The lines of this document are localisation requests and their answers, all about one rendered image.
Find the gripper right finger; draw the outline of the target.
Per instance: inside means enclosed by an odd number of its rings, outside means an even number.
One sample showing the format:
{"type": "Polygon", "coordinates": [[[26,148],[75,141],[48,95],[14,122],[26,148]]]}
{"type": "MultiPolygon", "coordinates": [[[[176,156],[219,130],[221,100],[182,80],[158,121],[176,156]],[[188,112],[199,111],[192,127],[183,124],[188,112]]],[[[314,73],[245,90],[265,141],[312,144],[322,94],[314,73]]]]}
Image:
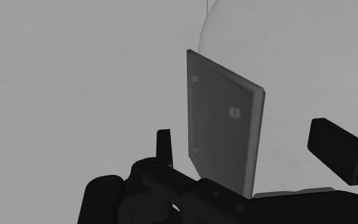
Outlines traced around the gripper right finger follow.
{"type": "Polygon", "coordinates": [[[314,118],[307,148],[347,185],[358,185],[358,137],[326,118],[314,118]]]}

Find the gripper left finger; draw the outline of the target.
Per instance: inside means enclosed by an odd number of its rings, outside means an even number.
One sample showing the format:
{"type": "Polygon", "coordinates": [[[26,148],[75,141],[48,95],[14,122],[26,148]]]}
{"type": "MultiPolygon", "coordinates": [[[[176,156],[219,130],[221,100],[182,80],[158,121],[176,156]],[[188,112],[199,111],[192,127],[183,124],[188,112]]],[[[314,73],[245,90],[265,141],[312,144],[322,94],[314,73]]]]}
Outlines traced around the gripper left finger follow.
{"type": "Polygon", "coordinates": [[[173,168],[169,129],[156,133],[156,155],[135,162],[129,177],[91,180],[77,224],[181,224],[180,194],[196,183],[173,168]]]}

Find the grey rectangular panel with knob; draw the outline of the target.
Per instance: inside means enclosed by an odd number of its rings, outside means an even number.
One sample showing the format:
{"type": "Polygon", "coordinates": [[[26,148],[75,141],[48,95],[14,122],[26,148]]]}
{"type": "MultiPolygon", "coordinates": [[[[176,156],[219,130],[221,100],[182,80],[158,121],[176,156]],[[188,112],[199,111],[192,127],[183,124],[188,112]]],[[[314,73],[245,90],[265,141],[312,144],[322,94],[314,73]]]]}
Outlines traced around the grey rectangular panel with knob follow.
{"type": "Polygon", "coordinates": [[[186,52],[188,153],[201,178],[253,196],[263,87],[194,52],[186,52]]]}

